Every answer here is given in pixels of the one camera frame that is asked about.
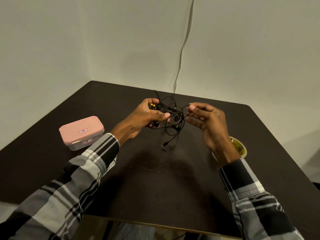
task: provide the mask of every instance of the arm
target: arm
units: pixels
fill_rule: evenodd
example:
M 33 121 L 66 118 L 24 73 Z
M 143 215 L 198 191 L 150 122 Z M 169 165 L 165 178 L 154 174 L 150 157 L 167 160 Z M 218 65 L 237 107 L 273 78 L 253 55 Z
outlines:
M 232 201 L 235 221 L 243 239 L 303 239 L 290 223 L 276 198 L 266 192 L 246 161 L 230 141 L 224 113 L 204 103 L 192 103 L 190 124 L 202 129 L 207 147 L 214 153 L 221 179 Z
M 152 111 L 145 99 L 111 133 L 71 159 L 63 173 L 30 195 L 0 224 L 1 239 L 71 239 L 94 200 L 103 177 L 116 163 L 120 146 L 151 121 L 167 120 L 169 113 Z

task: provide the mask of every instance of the white cable on wall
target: white cable on wall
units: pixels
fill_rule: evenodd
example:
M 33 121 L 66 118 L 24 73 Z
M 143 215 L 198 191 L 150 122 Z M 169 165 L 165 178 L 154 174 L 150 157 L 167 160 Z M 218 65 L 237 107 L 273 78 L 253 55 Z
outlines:
M 192 22 L 192 13 L 193 13 L 193 3 L 195 0 L 192 0 L 191 6 L 190 6 L 190 12 L 189 12 L 189 20 L 188 20 L 188 27 L 186 29 L 186 37 L 184 39 L 183 45 L 181 47 L 181 51 L 180 51 L 180 58 L 179 58 L 179 68 L 178 68 L 178 72 L 177 72 L 177 76 L 176 79 L 174 80 L 174 84 L 173 84 L 173 93 L 176 93 L 176 88 L 177 88 L 177 80 L 178 80 L 178 76 L 180 73 L 180 69 L 181 69 L 181 61 L 182 61 L 182 50 L 184 48 L 184 46 L 186 45 L 186 42 L 189 38 L 189 34 L 190 34 L 190 30 L 191 30 L 191 22 Z

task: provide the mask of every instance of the white label with red border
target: white label with red border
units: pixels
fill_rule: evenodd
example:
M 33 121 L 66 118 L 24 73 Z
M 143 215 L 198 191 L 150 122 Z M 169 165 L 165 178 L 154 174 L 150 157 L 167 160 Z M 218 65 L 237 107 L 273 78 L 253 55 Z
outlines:
M 83 129 L 83 130 L 79 130 L 79 133 L 81 134 L 81 133 L 86 132 L 88 130 L 89 130 L 88 128 L 87 129 Z
M 92 142 L 92 138 L 90 138 L 90 139 L 88 139 L 88 140 L 85 140 L 85 141 L 83 142 L 83 144 L 87 144 L 87 143 L 89 143 L 89 142 Z

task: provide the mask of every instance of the forearm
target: forearm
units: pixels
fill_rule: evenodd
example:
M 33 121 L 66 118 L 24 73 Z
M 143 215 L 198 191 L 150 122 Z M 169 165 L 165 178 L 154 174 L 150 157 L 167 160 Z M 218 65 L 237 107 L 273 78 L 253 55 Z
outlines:
M 0 225 L 2 234 L 12 239 L 71 239 L 101 177 L 114 166 L 118 151 L 117 139 L 105 134 L 82 155 L 71 159 L 57 179 L 22 202 Z
M 303 239 L 276 198 L 266 192 L 244 159 L 221 169 L 243 239 Z

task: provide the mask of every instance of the food storage box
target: food storage box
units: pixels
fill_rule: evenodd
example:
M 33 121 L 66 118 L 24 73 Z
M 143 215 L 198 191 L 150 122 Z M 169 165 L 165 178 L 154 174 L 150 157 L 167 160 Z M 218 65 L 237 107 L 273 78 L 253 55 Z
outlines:
M 59 129 L 63 143 L 76 151 L 93 144 L 103 136 L 104 127 L 97 116 L 78 120 Z

